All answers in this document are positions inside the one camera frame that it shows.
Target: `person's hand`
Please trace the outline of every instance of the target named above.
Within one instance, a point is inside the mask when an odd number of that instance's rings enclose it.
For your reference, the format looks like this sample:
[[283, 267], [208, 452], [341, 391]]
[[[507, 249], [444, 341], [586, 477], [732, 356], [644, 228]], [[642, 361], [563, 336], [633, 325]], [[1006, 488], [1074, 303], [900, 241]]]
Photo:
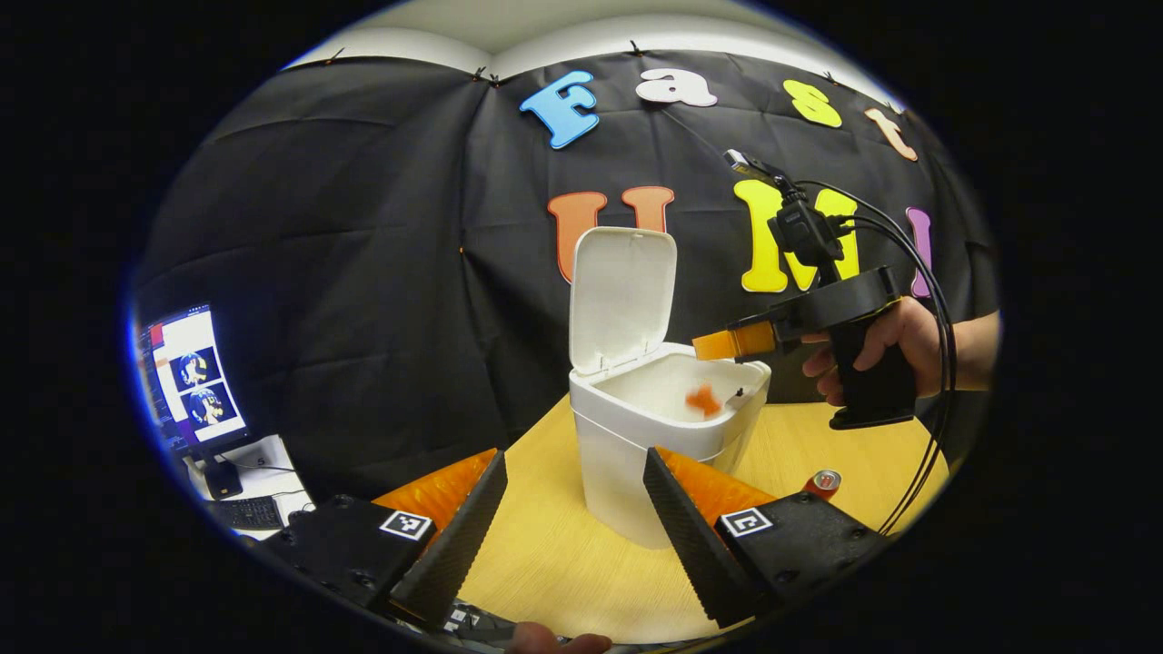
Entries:
[[545, 625], [518, 623], [513, 630], [513, 642], [505, 654], [602, 654], [613, 646], [608, 638], [593, 633], [582, 634], [562, 645]]
[[[805, 343], [825, 342], [827, 334], [804, 336]], [[916, 396], [932, 397], [941, 391], [941, 336], [937, 320], [921, 303], [905, 296], [883, 315], [872, 321], [864, 335], [864, 348], [852, 362], [859, 371], [876, 365], [884, 351], [900, 346], [905, 361], [916, 375]], [[844, 406], [843, 386], [832, 346], [826, 346], [804, 362], [804, 375], [820, 377], [815, 390], [826, 396], [828, 404]]]

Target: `desk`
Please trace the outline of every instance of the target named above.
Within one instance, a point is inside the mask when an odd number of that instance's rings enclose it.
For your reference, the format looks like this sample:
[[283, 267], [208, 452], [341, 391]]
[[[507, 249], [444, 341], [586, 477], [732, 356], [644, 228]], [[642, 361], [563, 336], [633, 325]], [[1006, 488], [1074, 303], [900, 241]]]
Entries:
[[[768, 405], [735, 477], [784, 497], [821, 468], [841, 474], [833, 504], [878, 528], [920, 464], [928, 431], [911, 422], [836, 432], [827, 404]], [[508, 489], [461, 589], [464, 602], [556, 633], [661, 644], [721, 633], [702, 612], [673, 549], [648, 550], [585, 507], [569, 397], [506, 453]], [[908, 512], [906, 527], [948, 477], [944, 458]]]
[[[302, 488], [302, 482], [299, 479], [299, 475], [293, 471], [294, 465], [291, 463], [291, 457], [287, 455], [286, 447], [283, 445], [283, 439], [280, 439], [277, 434], [266, 436], [258, 442], [227, 452], [222, 455], [222, 457], [233, 463], [241, 464], [238, 465], [238, 481], [242, 482], [242, 492], [227, 498], [227, 502], [231, 499], [248, 499], [251, 497], [288, 493], [279, 495], [274, 498], [274, 504], [279, 507], [279, 516], [283, 518], [284, 525], [288, 524], [288, 516], [291, 512], [300, 511], [305, 505], [311, 505], [308, 510], [313, 509], [314, 505], [307, 496], [307, 491]], [[197, 492], [202, 499], [211, 499], [209, 490], [206, 488], [206, 477], [202, 475], [204, 463], [201, 461], [195, 463], [188, 456], [185, 458], [185, 462], [186, 470], [190, 474], [190, 483], [193, 486], [194, 492]], [[286, 468], [292, 471], [264, 469], [262, 467]], [[270, 538], [278, 533], [278, 529], [231, 531], [238, 535], [248, 535], [258, 540]]]

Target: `white trash can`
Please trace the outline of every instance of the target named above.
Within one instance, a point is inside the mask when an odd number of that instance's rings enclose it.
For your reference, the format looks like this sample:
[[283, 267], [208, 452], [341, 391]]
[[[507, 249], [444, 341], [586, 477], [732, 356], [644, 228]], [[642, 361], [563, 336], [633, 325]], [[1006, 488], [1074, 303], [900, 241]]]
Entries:
[[[734, 472], [771, 383], [762, 362], [698, 361], [692, 346], [663, 342], [677, 260], [669, 234], [594, 227], [578, 240], [570, 291], [570, 406], [586, 506], [650, 549], [671, 543], [642, 483], [647, 448]], [[723, 405], [711, 418], [686, 404], [702, 384]]]

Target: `soda can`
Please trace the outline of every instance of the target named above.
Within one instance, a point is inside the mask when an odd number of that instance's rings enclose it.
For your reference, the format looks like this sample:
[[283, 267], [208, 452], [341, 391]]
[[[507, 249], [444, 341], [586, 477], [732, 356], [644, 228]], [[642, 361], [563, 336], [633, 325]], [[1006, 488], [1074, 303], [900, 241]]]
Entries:
[[840, 472], [835, 470], [820, 470], [812, 478], [804, 484], [804, 490], [811, 493], [815, 493], [825, 502], [830, 500], [832, 496], [836, 495], [836, 489], [840, 488]]

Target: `keyboard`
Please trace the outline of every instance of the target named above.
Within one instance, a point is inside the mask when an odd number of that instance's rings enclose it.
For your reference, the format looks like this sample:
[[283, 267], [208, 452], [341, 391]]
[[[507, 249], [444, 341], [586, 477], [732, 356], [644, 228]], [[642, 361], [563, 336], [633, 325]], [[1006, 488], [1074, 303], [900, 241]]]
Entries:
[[286, 526], [271, 496], [206, 502], [205, 505], [211, 516], [231, 529], [261, 532]]

